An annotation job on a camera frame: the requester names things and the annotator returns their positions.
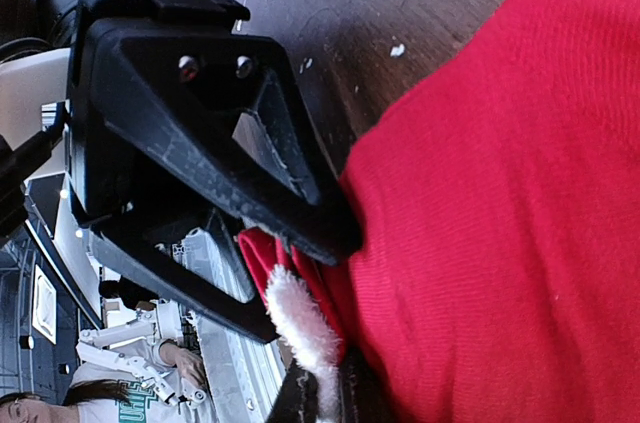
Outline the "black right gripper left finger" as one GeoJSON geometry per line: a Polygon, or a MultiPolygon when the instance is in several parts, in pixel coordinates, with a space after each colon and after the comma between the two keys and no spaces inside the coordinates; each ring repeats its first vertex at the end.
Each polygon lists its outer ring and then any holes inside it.
{"type": "Polygon", "coordinates": [[[113,216],[90,227],[95,257],[127,279],[174,300],[239,335],[258,343],[276,339],[276,330],[233,239],[237,221],[219,212],[181,216],[144,216],[136,212],[113,216]],[[160,251],[199,229],[217,251],[207,266],[228,270],[247,296],[240,301],[182,263],[160,251]]]}

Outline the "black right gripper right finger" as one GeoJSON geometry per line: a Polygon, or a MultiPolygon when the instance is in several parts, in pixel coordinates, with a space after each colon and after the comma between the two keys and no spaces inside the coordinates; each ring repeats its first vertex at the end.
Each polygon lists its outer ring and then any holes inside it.
{"type": "Polygon", "coordinates": [[[362,244],[275,40],[98,20],[79,40],[81,204],[107,215],[168,179],[322,263],[362,244]]]}

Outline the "red sock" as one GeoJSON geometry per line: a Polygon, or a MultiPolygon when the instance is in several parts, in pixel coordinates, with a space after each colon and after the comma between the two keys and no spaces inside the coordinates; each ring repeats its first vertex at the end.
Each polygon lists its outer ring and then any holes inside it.
{"type": "Polygon", "coordinates": [[[341,183],[341,265],[238,238],[317,381],[272,421],[638,420],[639,0],[505,0],[341,183]]]}

